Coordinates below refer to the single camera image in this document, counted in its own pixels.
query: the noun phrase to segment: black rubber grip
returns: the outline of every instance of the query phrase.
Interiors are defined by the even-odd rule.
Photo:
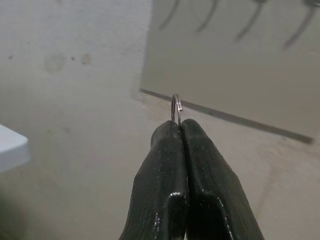
[[[185,150],[173,121],[160,125],[134,178],[120,240],[183,240],[189,203]]]
[[[200,125],[181,125],[186,151],[190,208],[189,240],[263,240],[236,174]]]

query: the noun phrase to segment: white object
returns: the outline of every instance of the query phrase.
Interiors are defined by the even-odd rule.
[[[28,139],[0,125],[0,173],[30,160]]]

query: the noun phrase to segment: white wall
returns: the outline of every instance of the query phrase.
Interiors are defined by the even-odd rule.
[[[0,175],[0,223],[22,239],[121,234],[133,177],[153,130],[169,119],[168,102],[138,91],[151,7],[0,2],[0,123],[29,138],[33,157]],[[202,124],[238,174],[266,239],[318,236],[318,141],[304,145],[190,109],[183,117]]]

